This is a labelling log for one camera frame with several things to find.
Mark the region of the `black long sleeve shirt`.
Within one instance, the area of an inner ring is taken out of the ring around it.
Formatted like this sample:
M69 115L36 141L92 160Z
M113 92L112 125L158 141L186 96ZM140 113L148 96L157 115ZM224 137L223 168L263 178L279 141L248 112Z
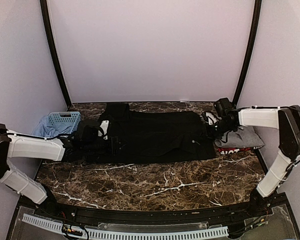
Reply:
M140 112L127 103L108 103L99 123L109 121L110 135L125 145L120 153L88 157L102 163L169 163L210 160L213 141L194 111Z

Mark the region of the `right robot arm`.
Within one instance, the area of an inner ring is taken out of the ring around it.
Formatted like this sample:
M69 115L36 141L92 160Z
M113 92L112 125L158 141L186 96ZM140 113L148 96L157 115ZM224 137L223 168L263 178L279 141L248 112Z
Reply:
M268 171L256 186L256 195L269 197L300 162L300 107L246 107L215 105L217 114L202 114L207 135L226 154L262 148Z

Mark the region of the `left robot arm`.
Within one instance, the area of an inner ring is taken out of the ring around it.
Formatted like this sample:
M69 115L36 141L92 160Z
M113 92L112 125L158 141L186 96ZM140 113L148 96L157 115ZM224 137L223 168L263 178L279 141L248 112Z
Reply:
M110 122L83 121L71 133L53 137L18 133L0 124L0 183L41 205L50 218L57 218L60 206L47 186L28 177L9 159L31 158L70 162L96 156L115 156L122 147L117 136L110 135Z

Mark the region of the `red black folded shirt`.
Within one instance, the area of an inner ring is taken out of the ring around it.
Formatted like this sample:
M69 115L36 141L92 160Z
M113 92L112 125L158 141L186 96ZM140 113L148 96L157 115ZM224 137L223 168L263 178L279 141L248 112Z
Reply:
M246 151L251 151L251 150L258 150L261 149L262 146L254 146L254 147L218 147L218 152L221 155L230 155L230 154L235 154L235 153L239 153L239 152L246 152Z

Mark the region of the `grey folded shirt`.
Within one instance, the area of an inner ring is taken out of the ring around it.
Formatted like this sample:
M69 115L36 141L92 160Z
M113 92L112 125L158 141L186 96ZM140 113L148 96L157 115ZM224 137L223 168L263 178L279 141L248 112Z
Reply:
M254 148L265 145L252 126L241 126L237 131L227 132L214 143L219 148Z

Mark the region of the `light blue plastic basket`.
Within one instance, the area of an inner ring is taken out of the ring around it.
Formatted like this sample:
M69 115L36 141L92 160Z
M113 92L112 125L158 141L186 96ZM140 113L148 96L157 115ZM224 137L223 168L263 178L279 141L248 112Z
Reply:
M48 115L48 120L54 129L59 132L64 130L70 134L77 130L81 121L81 114L78 111L51 112Z

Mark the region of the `light blue shirt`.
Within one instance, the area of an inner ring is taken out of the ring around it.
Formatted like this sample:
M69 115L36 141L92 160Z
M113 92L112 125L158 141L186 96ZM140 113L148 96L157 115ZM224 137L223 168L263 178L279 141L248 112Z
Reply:
M48 116L41 118L37 126L32 131L32 135L36 137L52 138L60 134L69 134L73 125L71 123L52 124Z

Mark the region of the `black front rail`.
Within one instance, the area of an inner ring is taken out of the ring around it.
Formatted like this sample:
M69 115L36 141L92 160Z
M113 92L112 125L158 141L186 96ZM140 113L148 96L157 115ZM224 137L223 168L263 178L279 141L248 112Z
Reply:
M26 197L21 196L17 208L26 207L31 213L43 217L63 220L67 223L77 223L87 226L97 226L101 223L136 224L136 225L164 225L164 224L194 224L207 222L212 225L242 224L252 217L270 214L272 202L248 201L233 205L173 211L124 211L106 210L81 207L63 203L54 203L54 212L36 205Z

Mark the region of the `right acrylic base plate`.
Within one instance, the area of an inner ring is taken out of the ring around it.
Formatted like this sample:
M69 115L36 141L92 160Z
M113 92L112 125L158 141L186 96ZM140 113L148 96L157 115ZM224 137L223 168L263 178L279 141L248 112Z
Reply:
M273 207L272 214L264 215L263 224L245 232L241 240L297 240L292 217L286 204Z

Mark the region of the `acrylic base plate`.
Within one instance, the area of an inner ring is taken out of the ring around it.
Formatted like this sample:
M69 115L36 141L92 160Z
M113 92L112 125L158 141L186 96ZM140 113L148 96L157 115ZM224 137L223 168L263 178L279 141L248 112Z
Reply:
M272 214L264 215L263 224L245 232L241 240L297 240L292 217L286 204L273 207Z
M15 208L7 240L66 240L62 234L62 222L34 214L25 206Z

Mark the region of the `left acrylic base plate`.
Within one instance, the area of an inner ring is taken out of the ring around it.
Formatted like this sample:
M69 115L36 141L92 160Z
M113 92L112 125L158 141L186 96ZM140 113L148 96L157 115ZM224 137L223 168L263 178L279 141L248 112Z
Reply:
M66 240L62 234L62 222L34 214L25 206L15 208L7 240Z

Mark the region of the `right black frame post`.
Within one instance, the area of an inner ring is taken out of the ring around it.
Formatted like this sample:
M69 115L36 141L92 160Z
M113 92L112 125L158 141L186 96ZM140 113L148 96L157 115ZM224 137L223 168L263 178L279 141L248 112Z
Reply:
M246 81L246 77L248 74L248 70L249 70L249 66L250 66L250 62L251 62L251 58L252 58L253 50L254 50L254 46L255 46L256 36L257 36L257 32L258 32L261 8L262 8L262 0L255 0L246 51L245 51L240 75L238 78L238 82L236 85L236 89L234 92L234 96L232 99L232 103L235 106L237 106L239 103L239 100L240 100L240 97L241 97L241 94L242 94L242 91L244 88L244 84Z

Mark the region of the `black frame post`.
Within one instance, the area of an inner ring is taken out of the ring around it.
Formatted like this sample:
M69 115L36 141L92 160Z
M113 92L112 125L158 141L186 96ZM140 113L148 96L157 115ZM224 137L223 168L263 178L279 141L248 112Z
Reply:
M256 36L257 36L257 32L258 32L261 8L262 8L262 0L255 0L246 51L245 51L240 75L238 78L238 82L236 85L236 89L234 92L234 96L232 99L232 103L235 106L237 106L239 103L239 100L240 100L240 97L241 97L241 94L242 94L242 91L244 88L244 84L246 81L246 77L248 74L248 70L249 70L249 66L250 66L250 62L251 62L251 58L252 58L253 50L254 50L254 46L255 46Z
M57 48L56 48L56 44L55 44L55 39L54 39L53 30L52 30L49 9L48 9L48 1L40 0L39 3L40 3L41 16L42 16L42 20L43 20L46 40L48 43L48 48L49 48L50 56L52 59L54 71L55 71L55 74L57 77L57 81L58 81L64 102L65 102L67 108L69 108L72 105L72 101L71 101L70 94L69 94L67 86L66 86L65 78L64 78L64 75L62 72L61 64L59 61L59 56L57 53Z

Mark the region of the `left black frame post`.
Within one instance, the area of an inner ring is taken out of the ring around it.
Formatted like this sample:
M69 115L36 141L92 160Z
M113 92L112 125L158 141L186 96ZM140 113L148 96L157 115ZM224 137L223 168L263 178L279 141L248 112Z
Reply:
M48 43L48 48L49 48L50 56L52 59L54 71L55 71L55 74L57 77L57 81L58 81L64 102L65 102L67 108L69 108L72 105L72 101L71 101L70 94L69 94L67 86L66 86L65 78L64 78L64 75L62 72L61 64L59 61L59 56L57 53L57 48L56 48L56 44L55 44L55 39L54 39L53 30L52 30L49 9L48 9L48 1L40 0L39 3L40 3L41 16L42 16L42 20L43 20L46 40Z

